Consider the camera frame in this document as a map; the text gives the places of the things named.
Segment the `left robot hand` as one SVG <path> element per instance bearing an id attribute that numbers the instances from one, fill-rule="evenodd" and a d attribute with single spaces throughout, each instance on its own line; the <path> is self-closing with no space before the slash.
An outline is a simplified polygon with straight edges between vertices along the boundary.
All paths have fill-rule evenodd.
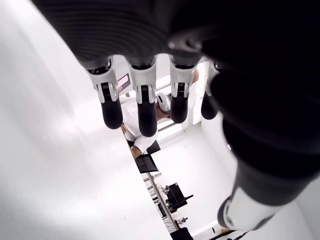
<path id="1" fill-rule="evenodd" d="M 156 133 L 156 56 L 168 54 L 171 118 L 187 117 L 201 57 L 213 62 L 201 106 L 218 113 L 237 172 L 221 226 L 254 231 L 320 174 L 317 0 L 36 0 L 93 83 L 110 129 L 123 121 L 112 58 L 125 57 L 141 133 Z"/>

